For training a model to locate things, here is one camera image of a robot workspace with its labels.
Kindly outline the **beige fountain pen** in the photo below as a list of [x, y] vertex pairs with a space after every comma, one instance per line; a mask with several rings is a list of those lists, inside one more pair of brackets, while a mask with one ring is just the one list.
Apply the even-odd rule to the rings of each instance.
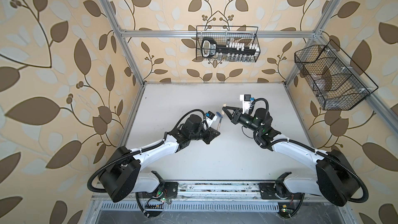
[[221, 123], [222, 123], [222, 119], [220, 119], [220, 120], [219, 120], [219, 123], [218, 123], [218, 125], [217, 125], [217, 131], [219, 131], [219, 130], [220, 130]]

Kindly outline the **black tool in basket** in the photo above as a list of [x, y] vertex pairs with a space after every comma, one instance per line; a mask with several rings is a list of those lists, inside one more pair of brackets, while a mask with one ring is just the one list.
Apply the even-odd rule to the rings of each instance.
[[210, 37], [202, 39], [199, 45], [199, 51], [203, 58], [212, 58], [220, 55], [242, 55], [242, 56], [257, 56], [260, 54], [260, 47], [257, 44], [245, 44], [227, 41], [222, 44], [222, 41], [215, 41]]

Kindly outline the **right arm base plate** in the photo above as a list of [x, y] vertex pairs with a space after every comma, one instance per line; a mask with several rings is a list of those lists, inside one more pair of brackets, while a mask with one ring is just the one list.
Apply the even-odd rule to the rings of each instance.
[[266, 181], [259, 183], [259, 192], [262, 200], [300, 200], [301, 193], [291, 193], [283, 183]]

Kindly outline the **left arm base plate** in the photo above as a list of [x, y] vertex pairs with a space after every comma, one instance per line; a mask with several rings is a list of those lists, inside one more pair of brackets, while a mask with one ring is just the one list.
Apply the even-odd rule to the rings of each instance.
[[178, 186], [179, 183], [176, 181], [162, 182], [153, 192], [141, 193], [141, 197], [144, 199], [158, 199], [158, 200], [175, 199], [178, 194]]

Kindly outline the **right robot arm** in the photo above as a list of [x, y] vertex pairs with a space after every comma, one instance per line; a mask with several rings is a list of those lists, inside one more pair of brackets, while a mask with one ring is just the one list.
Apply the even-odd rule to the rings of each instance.
[[260, 148], [283, 154], [312, 170], [309, 175], [285, 172], [278, 177], [274, 182], [278, 198], [310, 194], [324, 197], [336, 206], [344, 206], [347, 202], [364, 203], [369, 199], [367, 186], [340, 151], [313, 148], [275, 130], [269, 103], [264, 98], [255, 99], [244, 94], [241, 102], [241, 108], [222, 108], [233, 124], [250, 129]]

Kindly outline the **aluminium cage frame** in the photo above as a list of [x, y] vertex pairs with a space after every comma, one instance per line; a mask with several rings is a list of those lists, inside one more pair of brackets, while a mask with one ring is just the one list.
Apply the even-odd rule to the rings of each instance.
[[[108, 0], [130, 51], [134, 81], [175, 88], [184, 105], [236, 105], [241, 93], [269, 100], [275, 120], [297, 109], [311, 141], [347, 156], [370, 197], [353, 204], [362, 224], [398, 221], [398, 0]], [[194, 32], [204, 25], [255, 31], [256, 63], [197, 58]], [[294, 53], [309, 41], [333, 44], [377, 90], [349, 111], [321, 108], [294, 66]]]

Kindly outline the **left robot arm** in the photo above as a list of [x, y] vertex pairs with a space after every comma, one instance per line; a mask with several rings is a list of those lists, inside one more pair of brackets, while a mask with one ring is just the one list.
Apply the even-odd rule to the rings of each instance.
[[93, 193], [107, 193], [114, 203], [131, 193], [163, 192], [164, 180], [159, 173], [145, 173], [143, 170], [161, 158], [188, 147], [191, 141], [209, 144], [220, 135], [211, 127], [217, 118], [213, 112], [191, 110], [159, 141], [134, 150], [125, 146], [117, 148], [108, 162], [90, 176], [87, 188]]

